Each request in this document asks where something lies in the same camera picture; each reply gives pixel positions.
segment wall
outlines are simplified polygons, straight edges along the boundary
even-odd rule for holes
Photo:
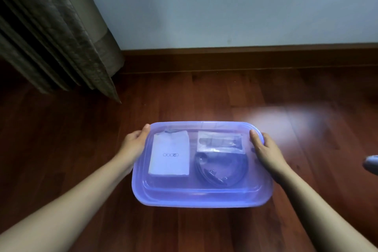
[[[121,49],[378,42],[378,0],[94,0]]]

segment wooden skirting board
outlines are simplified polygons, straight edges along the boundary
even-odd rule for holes
[[[121,74],[378,65],[378,43],[124,50]]]

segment curtain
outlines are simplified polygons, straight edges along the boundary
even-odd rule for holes
[[[120,101],[124,59],[93,0],[0,0],[0,56],[42,93],[82,85]]]

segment wooden floor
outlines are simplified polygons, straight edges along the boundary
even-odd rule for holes
[[[157,121],[247,121],[292,168],[378,245],[378,68],[119,75],[122,105],[95,91],[0,88],[0,232],[109,160],[123,137]],[[283,190],[262,207],[148,207],[116,188],[72,251],[314,251]]]

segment blue plastic container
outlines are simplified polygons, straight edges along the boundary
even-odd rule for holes
[[[249,130],[256,130],[263,141],[260,131],[244,122],[175,121],[152,124],[144,151],[134,164],[132,189],[135,197],[145,205],[167,207],[253,207],[264,204],[272,196],[273,181],[254,153]],[[154,135],[178,131],[187,131],[189,135],[189,175],[149,174]],[[199,153],[199,131],[239,134],[245,154]],[[201,139],[201,142],[206,144],[206,140]]]

